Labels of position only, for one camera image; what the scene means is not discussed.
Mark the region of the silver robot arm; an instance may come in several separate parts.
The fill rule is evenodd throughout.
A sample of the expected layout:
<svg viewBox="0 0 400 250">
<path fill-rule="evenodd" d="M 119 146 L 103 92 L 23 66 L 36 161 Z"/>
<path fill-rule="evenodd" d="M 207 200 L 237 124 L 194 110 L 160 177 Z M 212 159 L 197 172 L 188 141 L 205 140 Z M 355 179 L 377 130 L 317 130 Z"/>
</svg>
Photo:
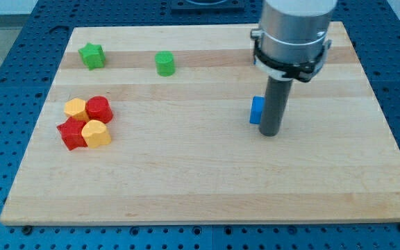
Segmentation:
<svg viewBox="0 0 400 250">
<path fill-rule="evenodd" d="M 337 0 L 263 0 L 254 41 L 254 65 L 277 81 L 309 82 L 331 47 L 326 39 Z"/>
</svg>

